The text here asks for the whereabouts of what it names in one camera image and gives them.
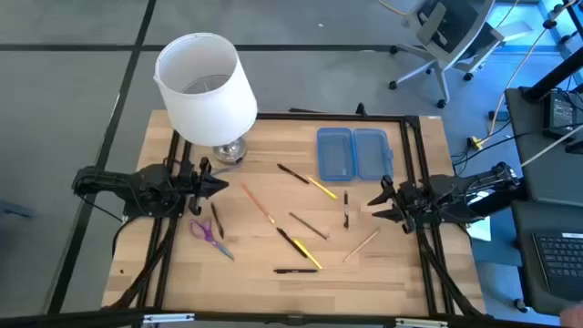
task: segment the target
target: black desk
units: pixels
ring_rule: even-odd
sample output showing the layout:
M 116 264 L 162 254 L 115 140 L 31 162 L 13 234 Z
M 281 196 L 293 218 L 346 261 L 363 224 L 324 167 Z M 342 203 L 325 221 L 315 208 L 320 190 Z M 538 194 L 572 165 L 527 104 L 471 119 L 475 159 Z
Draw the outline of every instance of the black desk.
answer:
M 523 267 L 520 274 L 525 303 L 538 313 L 558 315 L 573 302 L 548 293 L 532 238 L 536 231 L 583 231 L 583 209 L 528 201 L 512 203 Z
M 543 128 L 543 105 L 529 104 L 517 88 L 506 91 L 506 103 L 515 135 Z M 554 140 L 542 133 L 517 139 L 524 162 Z M 523 268 L 519 269 L 525 303 L 538 313 L 558 315 L 572 304 L 548 293 L 532 239 L 534 231 L 583 231 L 583 156 L 567 154 L 558 145 L 523 168 L 531 202 L 512 204 Z
M 542 104 L 527 103 L 517 88 L 506 91 L 506 103 L 515 135 L 543 128 Z M 553 141 L 542 133 L 518 138 L 520 161 L 530 159 Z M 522 170 L 532 200 L 583 207 L 583 155 L 567 154 L 565 146 L 558 145 Z

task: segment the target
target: wooden table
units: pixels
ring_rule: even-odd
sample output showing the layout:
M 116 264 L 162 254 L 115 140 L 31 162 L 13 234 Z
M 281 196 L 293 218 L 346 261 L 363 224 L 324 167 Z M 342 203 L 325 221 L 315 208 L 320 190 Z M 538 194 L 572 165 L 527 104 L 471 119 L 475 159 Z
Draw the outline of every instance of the wooden table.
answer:
M 452 174 L 452 165 L 440 118 L 421 118 L 430 174 Z M 355 180 L 325 183 L 339 197 L 332 200 L 313 185 L 300 183 L 280 171 L 280 162 L 303 176 L 317 178 L 315 136 L 318 128 L 381 128 L 394 152 L 395 184 L 407 179 L 399 124 L 390 122 L 257 120 L 245 135 L 248 153 L 240 168 L 218 176 L 230 186 L 211 199 L 225 229 L 224 245 L 235 262 L 209 243 L 193 238 L 185 210 L 179 220 L 163 308 L 221 313 L 309 313 L 426 316 L 427 307 L 414 234 L 405 235 L 400 224 L 372 217 L 389 204 L 368 207 L 379 195 L 378 182 Z M 172 128 L 166 111 L 155 110 L 139 158 L 138 169 L 160 163 L 168 154 Z M 415 176 L 421 177 L 414 142 Z M 191 160 L 209 157 L 213 168 L 222 167 L 211 149 L 193 147 Z M 275 274 L 275 268 L 312 268 L 277 233 L 241 188 L 246 183 L 268 209 L 278 226 L 301 240 L 324 270 L 307 274 Z M 348 190 L 350 229 L 343 227 L 342 195 Z M 325 241 L 289 216 L 292 211 L 324 233 Z M 202 216 L 211 216 L 210 202 L 202 202 Z M 104 293 L 111 304 L 141 270 L 153 220 L 143 218 L 127 226 L 118 238 L 117 251 Z M 379 235 L 348 262 L 343 258 L 377 227 Z M 219 238 L 214 226 L 215 236 Z M 476 267 L 467 236 L 454 226 L 442 226 L 447 267 L 461 291 L 484 310 Z M 157 274 L 150 282 L 151 305 Z M 442 301 L 434 275 L 436 299 Z

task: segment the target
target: purple scissors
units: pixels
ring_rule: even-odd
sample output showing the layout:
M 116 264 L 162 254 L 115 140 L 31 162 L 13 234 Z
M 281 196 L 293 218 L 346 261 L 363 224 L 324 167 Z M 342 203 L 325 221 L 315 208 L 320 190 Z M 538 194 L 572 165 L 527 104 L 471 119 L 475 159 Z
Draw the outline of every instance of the purple scissors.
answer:
M 215 241 L 215 238 L 212 235 L 212 221 L 210 219 L 207 218 L 202 222 L 198 222 L 197 220 L 190 220 L 190 233 L 199 239 L 210 242 L 212 246 L 218 248 L 220 252 L 229 256 L 231 260 L 235 261 L 233 254 L 231 254 L 230 251 L 227 250 L 227 248 L 220 242 Z

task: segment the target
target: white lampshade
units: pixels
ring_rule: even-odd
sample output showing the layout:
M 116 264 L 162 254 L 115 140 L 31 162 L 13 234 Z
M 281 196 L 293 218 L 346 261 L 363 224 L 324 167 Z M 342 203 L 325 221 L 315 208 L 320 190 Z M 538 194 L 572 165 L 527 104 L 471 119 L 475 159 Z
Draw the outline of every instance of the white lampshade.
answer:
M 235 46 L 222 36 L 172 41 L 158 56 L 154 80 L 170 124 L 195 145 L 227 145 L 255 122 L 257 101 Z

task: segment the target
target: blue plastic container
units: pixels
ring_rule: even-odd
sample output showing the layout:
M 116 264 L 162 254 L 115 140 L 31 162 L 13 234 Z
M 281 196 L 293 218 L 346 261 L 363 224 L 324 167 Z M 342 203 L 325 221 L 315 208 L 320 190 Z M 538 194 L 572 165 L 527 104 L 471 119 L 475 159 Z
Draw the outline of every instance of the blue plastic container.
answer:
M 356 175 L 353 133 L 348 128 L 320 128 L 318 170 L 322 181 L 350 181 Z
M 353 132 L 353 144 L 361 179 L 380 181 L 385 174 L 394 177 L 393 151 L 383 130 L 357 128 Z

